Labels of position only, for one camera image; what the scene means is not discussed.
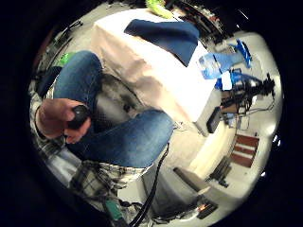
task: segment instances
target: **blue jeans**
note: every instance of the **blue jeans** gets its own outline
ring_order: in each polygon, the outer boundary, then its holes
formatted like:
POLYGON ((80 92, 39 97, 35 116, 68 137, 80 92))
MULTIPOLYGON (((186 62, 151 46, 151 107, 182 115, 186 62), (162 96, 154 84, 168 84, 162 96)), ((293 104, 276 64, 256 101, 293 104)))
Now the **blue jeans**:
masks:
MULTIPOLYGON (((78 52, 58 75, 54 98, 77 100, 93 111, 101 78, 98 57, 89 51, 78 52)), ((78 143, 67 147, 84 160, 146 167, 169 141, 173 122, 164 112, 147 110, 107 131, 94 132, 93 128, 94 122, 78 143)))

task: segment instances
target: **folded blue towel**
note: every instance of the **folded blue towel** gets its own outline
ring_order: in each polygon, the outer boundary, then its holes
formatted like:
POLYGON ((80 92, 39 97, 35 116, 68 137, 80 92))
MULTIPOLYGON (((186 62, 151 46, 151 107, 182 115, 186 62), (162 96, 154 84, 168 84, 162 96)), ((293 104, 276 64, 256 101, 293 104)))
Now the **folded blue towel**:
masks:
POLYGON ((197 28, 188 22, 155 23, 135 19, 124 32, 162 47, 174 54, 184 66, 188 66, 199 38, 197 28))

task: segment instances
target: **plaid shirt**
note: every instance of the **plaid shirt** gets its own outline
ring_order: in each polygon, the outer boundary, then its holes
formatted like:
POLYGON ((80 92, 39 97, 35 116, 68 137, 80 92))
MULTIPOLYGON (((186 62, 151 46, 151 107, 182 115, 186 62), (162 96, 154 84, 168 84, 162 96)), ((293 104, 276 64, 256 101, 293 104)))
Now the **plaid shirt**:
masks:
MULTIPOLYGON (((45 98, 53 98, 54 83, 48 90, 45 98)), ((61 136, 49 140, 40 135, 35 124, 35 114, 43 99, 36 93, 35 80, 31 82, 28 93, 31 97, 30 128, 33 135, 33 142, 40 156, 46 162, 64 148, 65 139, 61 136)), ((126 187, 128 183, 142 176, 148 169, 148 167, 134 168, 114 166, 85 160, 81 161, 81 165, 78 167, 76 174, 69 183, 69 188, 72 192, 103 212, 106 212, 106 209, 103 207, 104 201, 115 201, 125 220, 129 223, 138 212, 138 204, 124 202, 124 205, 120 205, 120 199, 117 197, 117 190, 126 187)))

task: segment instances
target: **knee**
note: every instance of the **knee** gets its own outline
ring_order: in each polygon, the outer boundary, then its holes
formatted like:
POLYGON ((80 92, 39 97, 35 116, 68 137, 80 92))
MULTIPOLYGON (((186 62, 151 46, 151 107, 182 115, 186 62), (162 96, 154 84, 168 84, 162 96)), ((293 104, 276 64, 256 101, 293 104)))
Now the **knee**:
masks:
POLYGON ((91 51, 81 50, 81 51, 77 52, 74 55, 74 57, 75 57, 75 59, 79 59, 79 60, 82 60, 82 61, 85 61, 88 63, 95 64, 98 67, 101 67, 101 62, 100 62, 98 56, 91 51))
POLYGON ((148 110, 149 121, 155 131, 171 136, 173 131, 172 119, 162 111, 148 110))

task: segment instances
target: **green object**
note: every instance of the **green object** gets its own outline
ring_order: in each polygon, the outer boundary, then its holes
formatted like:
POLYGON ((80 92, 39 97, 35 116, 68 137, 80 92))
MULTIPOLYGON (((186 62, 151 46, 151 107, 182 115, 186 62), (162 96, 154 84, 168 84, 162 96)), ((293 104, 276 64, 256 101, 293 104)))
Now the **green object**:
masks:
POLYGON ((161 16, 166 19, 170 19, 173 17, 172 12, 164 8, 164 0, 146 0, 145 4, 147 8, 149 8, 154 14, 158 16, 161 16))
POLYGON ((60 67, 64 67, 75 54, 76 53, 74 52, 63 54, 62 57, 60 57, 60 59, 58 60, 57 65, 60 67))
POLYGON ((113 220, 119 220, 120 218, 123 218, 114 201, 106 201, 105 205, 113 220))

